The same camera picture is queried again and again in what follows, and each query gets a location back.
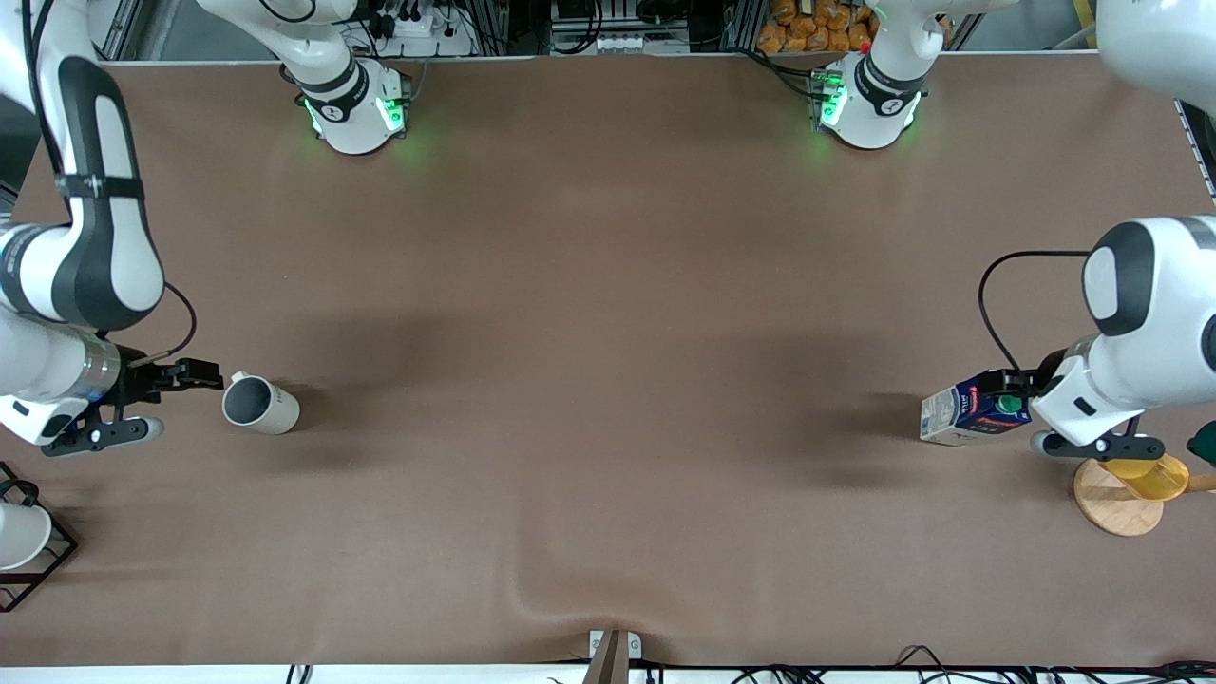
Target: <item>brown tablecloth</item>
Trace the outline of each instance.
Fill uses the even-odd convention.
[[[129,450],[5,436],[81,548],[0,618],[4,665],[536,661],[604,626],[681,663],[1211,656],[1216,499],[1119,539],[1032,427],[913,439],[1002,364],[995,257],[1211,209],[1173,103],[1096,57],[944,58],[877,152],[743,58],[437,65],[360,158],[274,67],[116,71],[190,354],[305,417],[253,434],[199,391]],[[45,178],[21,218],[61,215]],[[1079,270],[993,277],[1025,364],[1092,330]],[[185,325],[167,298],[116,338]],[[1207,417],[1143,428],[1181,453]]]

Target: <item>white mug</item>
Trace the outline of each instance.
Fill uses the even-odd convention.
[[[300,419],[300,403],[265,377],[237,371],[224,391],[224,417],[263,434],[282,434]]]
[[[0,570],[34,560],[51,539],[51,514],[38,505],[38,487],[24,480],[0,482],[0,499],[13,487],[26,493],[19,504],[0,500]]]

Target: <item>cable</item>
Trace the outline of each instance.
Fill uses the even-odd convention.
[[[300,677],[295,679],[295,668],[299,668]],[[313,679],[313,666],[311,665],[293,665],[287,668],[287,682],[285,684],[308,684]]]
[[[261,7],[264,10],[266,10],[268,12],[270,12],[271,16],[274,16],[276,19],[278,19],[281,22],[287,22],[289,24],[304,23],[304,22],[311,19],[313,15],[316,13],[316,0],[311,1],[310,6],[308,9],[308,13],[306,15],[304,15],[303,17],[299,17],[299,18],[294,18],[294,19],[291,18],[291,17],[285,17],[285,16],[280,15],[278,12],[276,12],[270,5],[266,4],[266,0],[258,0],[258,2],[261,2]]]
[[[753,62],[760,65],[761,67],[771,71],[777,77],[777,79],[781,80],[781,84],[792,90],[793,92],[801,95],[803,97],[807,97],[810,100],[823,100],[822,94],[803,90],[801,88],[794,85],[793,83],[786,79],[786,75],[796,75],[800,78],[809,79],[811,78],[810,69],[800,71],[792,67],[783,67],[781,65],[773,63],[773,61],[770,60],[767,55],[754,52],[751,50],[748,50],[747,47],[727,47],[726,51],[743,55],[749,60],[751,60]]]
[[[427,57],[426,62],[422,62],[422,75],[418,77],[418,86],[410,90],[410,103],[418,101],[418,95],[422,95],[422,85],[427,83],[427,72],[430,71],[430,57]]]
[[[557,52],[558,55],[578,55],[585,52],[589,47],[596,44],[599,39],[599,33],[603,30],[604,26],[604,11],[601,0],[586,0],[587,2],[587,32],[575,43],[574,47],[557,47],[551,40],[545,40],[545,35],[541,33],[545,22],[536,22],[536,0],[529,0],[528,2],[528,23],[531,26],[533,35],[536,37],[537,50],[542,45],[548,45],[551,52]]]
[[[63,163],[60,157],[58,142],[55,140],[55,135],[51,133],[51,124],[46,119],[46,106],[43,102],[43,89],[39,86],[38,78],[38,57],[43,43],[43,30],[46,28],[46,21],[51,13],[51,5],[55,0],[46,0],[43,4],[43,9],[39,12],[36,28],[33,23],[34,10],[30,5],[30,0],[21,0],[21,28],[22,28],[22,45],[26,49],[26,69],[29,72],[29,94],[30,101],[34,105],[34,116],[38,117],[38,127],[43,133],[43,141],[46,144],[46,153],[51,157],[51,170],[55,175],[63,173]],[[63,203],[67,204],[67,198],[63,198]]]
[[[1023,257],[1088,257],[1088,256],[1090,252],[1082,252],[1080,250],[1029,250],[1024,252],[1009,252],[1008,254],[989,264],[989,268],[984,270],[984,275],[980,277],[980,287],[978,293],[979,305],[980,305],[980,318],[984,319],[984,327],[987,329],[989,336],[992,337],[992,342],[996,342],[996,346],[998,349],[1001,349],[1001,353],[1004,355],[1004,359],[1009,361],[1009,366],[1012,366],[1014,372],[1017,372],[1018,376],[1023,380],[1021,383],[1023,387],[1025,387],[1026,374],[1025,371],[1021,370],[1021,366],[1018,365],[1018,361],[1014,360],[1013,354],[1009,353],[1009,348],[1004,346],[1004,342],[1001,340],[1001,336],[996,333],[996,329],[992,327],[992,320],[989,318],[987,304],[984,303],[984,290],[987,287],[987,279],[992,275],[992,271],[996,270],[996,267],[1010,259],[1020,259]]]
[[[485,32],[484,32],[484,30],[482,29],[482,27],[477,26],[477,21],[475,21],[475,19],[473,19],[473,17],[472,17],[472,16],[469,16],[469,17],[466,17],[466,16],[465,16],[465,12],[462,12],[462,11],[460,11],[460,10],[457,10],[457,11],[456,11],[456,15],[458,15],[458,16],[460,16],[460,23],[465,24],[465,26],[466,26],[467,28],[472,29],[472,30],[473,30],[474,33],[477,33],[478,35],[480,35],[480,37],[482,37],[482,38],[484,38],[485,40],[489,40],[489,41],[491,41],[491,43],[497,43],[497,44],[502,45],[503,47],[508,47],[508,46],[511,46],[511,43],[510,43],[510,41],[507,41],[507,40],[503,40],[503,39],[501,39],[501,38],[499,38],[499,37],[496,37],[496,35],[490,35],[490,34],[485,33]]]
[[[169,349],[165,349],[164,352],[158,352],[156,354],[152,354],[151,357],[143,357],[142,359],[136,359],[131,361],[130,368],[139,368],[141,365],[147,365],[151,363],[159,361],[161,359],[168,359],[169,357],[176,354],[178,352],[181,352],[187,346],[190,346],[190,343],[195,340],[195,332],[198,332],[198,313],[195,312],[195,305],[191,304],[190,299],[181,293],[181,290],[174,287],[171,282],[165,282],[164,287],[169,292],[176,295],[178,298],[181,299],[181,303],[185,304],[186,310],[190,313],[190,331],[186,332],[186,338],[179,342],[176,347],[171,347]]]
[[[941,665],[941,660],[938,657],[938,654],[933,652],[933,649],[930,649],[929,646],[925,646],[924,644],[913,644],[911,646],[903,646],[903,650],[900,651],[899,657],[895,658],[895,665],[893,667],[899,667],[899,666],[906,663],[908,660],[912,658],[912,656],[914,656],[917,654],[924,654],[924,655],[929,656],[929,660],[933,661],[933,665],[936,665],[938,669],[941,671],[940,675],[945,675],[947,684],[951,684],[951,682],[950,682],[950,671],[946,669],[946,666]],[[925,682],[929,682],[930,679],[933,679],[933,677],[930,677],[929,679],[925,679],[924,677],[921,677],[921,684],[924,684]]]

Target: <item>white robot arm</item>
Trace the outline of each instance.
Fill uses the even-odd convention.
[[[1001,10],[1018,0],[866,0],[880,17],[866,55],[827,67],[841,83],[817,105],[820,125],[863,150],[886,147],[912,124],[924,77],[945,40],[936,16]]]
[[[317,135],[344,155],[373,152],[405,134],[410,82],[375,60],[356,60],[333,26],[355,0],[198,0],[274,52],[313,116]]]
[[[1121,78],[1216,112],[1216,0],[1099,0],[1097,24]],[[1059,436],[1086,447],[1148,409],[1216,400],[1216,217],[1113,228],[1082,288],[1099,333],[1030,403]]]
[[[123,96],[86,21],[86,0],[0,0],[0,92],[39,116],[72,217],[0,223],[0,421],[56,454],[152,438],[159,421],[125,420],[125,404],[220,383],[214,364],[158,366],[106,340],[152,312],[164,274]]]
[[[1086,445],[1148,409],[1216,400],[1216,217],[1120,224],[1082,274],[1100,333],[1030,402],[1055,432]]]

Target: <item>round wooden board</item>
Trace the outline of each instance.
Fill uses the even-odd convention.
[[[1150,532],[1161,522],[1165,511],[1165,504],[1160,501],[1132,497],[1122,481],[1093,459],[1077,466],[1073,477],[1073,497],[1090,522],[1120,537],[1139,537]]]

